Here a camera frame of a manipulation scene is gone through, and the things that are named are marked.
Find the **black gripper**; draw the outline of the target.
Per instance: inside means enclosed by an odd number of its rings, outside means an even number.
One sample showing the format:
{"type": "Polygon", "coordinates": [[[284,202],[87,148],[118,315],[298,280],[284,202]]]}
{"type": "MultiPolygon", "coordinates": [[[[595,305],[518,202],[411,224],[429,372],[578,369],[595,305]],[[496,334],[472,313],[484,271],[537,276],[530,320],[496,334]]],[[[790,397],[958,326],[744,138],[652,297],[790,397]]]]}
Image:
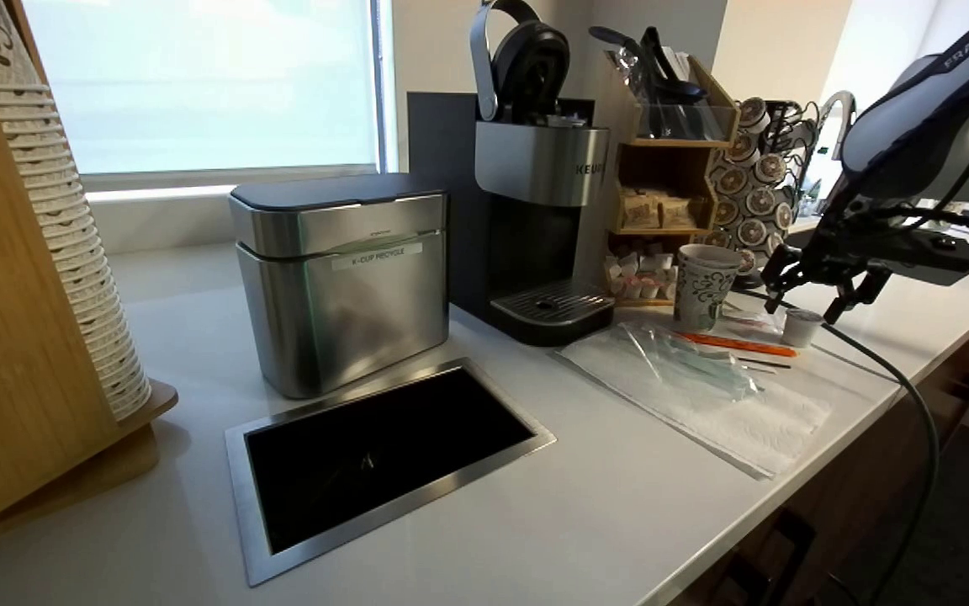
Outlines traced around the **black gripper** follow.
{"type": "Polygon", "coordinates": [[[836,323],[851,305],[873,303],[891,271],[951,286],[969,276],[969,241],[898,224],[891,207],[828,213],[800,249],[777,247],[763,264],[763,311],[773,313],[805,280],[839,282],[824,311],[824,323],[836,323]]]}

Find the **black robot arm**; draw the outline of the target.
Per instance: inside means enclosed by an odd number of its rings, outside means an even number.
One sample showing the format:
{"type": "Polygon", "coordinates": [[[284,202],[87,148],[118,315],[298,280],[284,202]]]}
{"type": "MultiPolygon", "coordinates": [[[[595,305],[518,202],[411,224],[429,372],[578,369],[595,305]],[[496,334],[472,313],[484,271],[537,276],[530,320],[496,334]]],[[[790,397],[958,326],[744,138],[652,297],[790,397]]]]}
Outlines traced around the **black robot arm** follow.
{"type": "Polygon", "coordinates": [[[891,271],[951,286],[969,241],[922,230],[934,207],[969,202],[969,31],[913,59],[839,138],[839,175],[810,231],[777,247],[759,280],[777,311],[792,286],[835,286],[828,320],[871,303],[891,271]]]}

